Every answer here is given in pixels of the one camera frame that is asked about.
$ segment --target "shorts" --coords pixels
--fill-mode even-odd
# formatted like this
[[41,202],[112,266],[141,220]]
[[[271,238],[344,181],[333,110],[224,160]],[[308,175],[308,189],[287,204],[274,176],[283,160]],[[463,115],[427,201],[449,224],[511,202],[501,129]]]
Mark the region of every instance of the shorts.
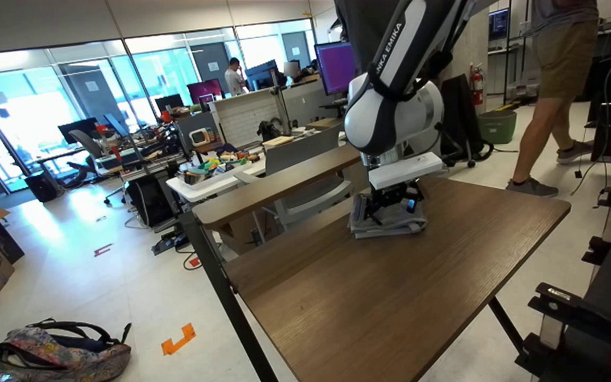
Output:
[[599,41],[596,23],[552,27],[535,34],[539,99],[573,102],[583,94]]

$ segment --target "sneaker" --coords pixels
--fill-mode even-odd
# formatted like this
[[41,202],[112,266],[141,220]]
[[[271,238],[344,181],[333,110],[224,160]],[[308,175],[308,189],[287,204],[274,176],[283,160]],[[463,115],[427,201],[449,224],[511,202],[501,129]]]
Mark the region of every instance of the sneaker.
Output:
[[567,151],[559,149],[559,164],[573,164],[577,158],[589,156],[594,151],[594,143],[573,141],[573,147]]
[[537,178],[529,178],[523,184],[514,184],[504,187],[507,192],[529,194],[529,195],[559,195],[555,187],[540,186]]

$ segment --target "backpack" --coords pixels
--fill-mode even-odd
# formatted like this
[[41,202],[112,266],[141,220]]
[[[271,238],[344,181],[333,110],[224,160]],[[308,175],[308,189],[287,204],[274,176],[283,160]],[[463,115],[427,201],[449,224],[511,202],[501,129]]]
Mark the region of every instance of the backpack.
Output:
[[11,382],[103,382],[123,375],[132,346],[98,326],[42,320],[8,331],[0,345],[0,381]]
[[457,162],[483,162],[493,156],[494,145],[481,138],[477,115],[473,106],[473,91],[465,74],[455,77],[441,86],[445,102],[445,118],[441,125],[441,160],[448,167]]

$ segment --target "white floor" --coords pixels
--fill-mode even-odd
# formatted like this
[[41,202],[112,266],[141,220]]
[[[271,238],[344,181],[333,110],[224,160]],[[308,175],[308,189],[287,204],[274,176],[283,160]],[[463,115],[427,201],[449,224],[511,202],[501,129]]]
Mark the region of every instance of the white floor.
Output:
[[[586,104],[573,109],[575,138],[586,136],[586,110]],[[530,109],[520,109],[516,143],[529,118]],[[498,295],[523,335],[537,331],[540,324],[539,314],[527,309],[539,283],[573,293],[586,291],[592,267],[579,257],[587,240],[602,235],[607,218],[605,209],[594,209],[605,186],[602,167],[596,167],[586,186],[570,195],[579,168],[559,168],[554,156],[555,147],[550,145],[535,176],[559,186],[561,198],[573,204],[573,213]],[[459,164],[451,178],[504,187],[514,164],[516,154],[494,154],[473,171]],[[111,187],[117,184],[11,210],[11,231],[28,255],[14,266],[13,278],[0,293],[0,340],[13,328],[49,317],[98,324],[114,335],[120,335],[126,324],[134,324],[127,340],[134,346],[134,362],[120,381],[257,381],[205,275],[184,272],[184,255],[173,250],[155,257],[150,247],[159,236],[138,227],[141,221],[127,209],[101,204]],[[107,245],[112,249],[94,257],[94,250]],[[187,324],[195,328],[197,338],[173,357],[163,357],[162,342],[183,338],[180,328]],[[266,338],[260,340],[280,381],[294,381]],[[530,381],[514,359],[514,346],[494,317],[483,311],[422,381]]]

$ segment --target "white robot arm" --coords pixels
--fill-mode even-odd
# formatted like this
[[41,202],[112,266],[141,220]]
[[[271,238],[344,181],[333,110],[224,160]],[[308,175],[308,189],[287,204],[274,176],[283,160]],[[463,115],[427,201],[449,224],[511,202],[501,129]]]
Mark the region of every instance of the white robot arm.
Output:
[[418,178],[444,168],[430,154],[444,118],[441,94],[430,79],[449,64],[470,7],[468,0],[399,0],[373,59],[363,63],[368,72],[351,83],[346,136],[363,154],[371,186],[369,198],[356,198],[351,221],[361,238],[413,235],[424,225]]

